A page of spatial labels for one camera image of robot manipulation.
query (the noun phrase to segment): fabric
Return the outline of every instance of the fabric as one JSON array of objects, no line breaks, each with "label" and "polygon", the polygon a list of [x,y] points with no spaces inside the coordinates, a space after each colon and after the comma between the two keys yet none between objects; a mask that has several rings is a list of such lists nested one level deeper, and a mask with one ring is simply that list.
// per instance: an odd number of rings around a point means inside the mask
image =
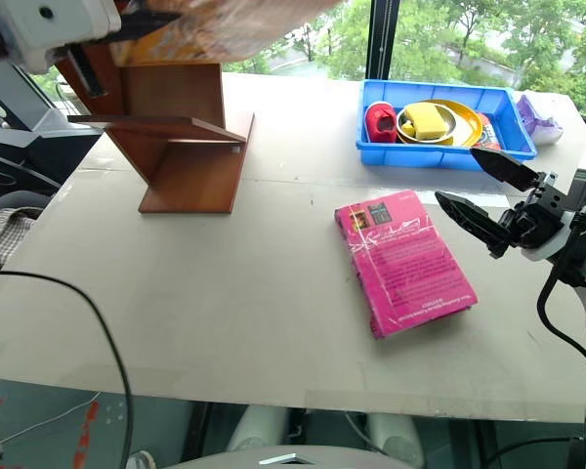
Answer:
[{"label": "fabric", "polygon": [[33,207],[0,210],[0,269],[18,248],[41,212],[41,208]]}]

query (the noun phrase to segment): table surface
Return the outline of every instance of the table surface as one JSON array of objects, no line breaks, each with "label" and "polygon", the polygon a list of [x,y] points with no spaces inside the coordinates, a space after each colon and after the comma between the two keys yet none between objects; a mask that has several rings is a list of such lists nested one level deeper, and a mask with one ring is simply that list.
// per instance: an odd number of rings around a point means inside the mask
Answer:
[{"label": "table surface", "polygon": [[[136,394],[583,420],[585,362],[535,312],[547,264],[517,250],[495,261],[428,205],[480,301],[378,341],[333,221],[337,207],[398,189],[505,193],[512,203],[516,191],[479,172],[363,166],[353,143],[359,83],[227,74],[224,84],[227,108],[256,113],[231,215],[140,214],[146,184],[104,136],[7,265],[87,291]],[[530,166],[557,171],[565,191],[586,127],[568,97],[551,98],[565,134]],[[549,310],[586,345],[570,288]],[[24,278],[0,277],[0,378],[121,391],[82,300]]]}]

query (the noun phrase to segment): book cover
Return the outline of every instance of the book cover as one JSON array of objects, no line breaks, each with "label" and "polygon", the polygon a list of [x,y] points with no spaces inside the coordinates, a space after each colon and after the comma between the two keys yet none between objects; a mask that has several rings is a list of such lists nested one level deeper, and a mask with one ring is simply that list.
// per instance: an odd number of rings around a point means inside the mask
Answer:
[{"label": "book cover", "polygon": [[335,211],[371,309],[371,330],[387,337],[478,302],[414,191]]}]

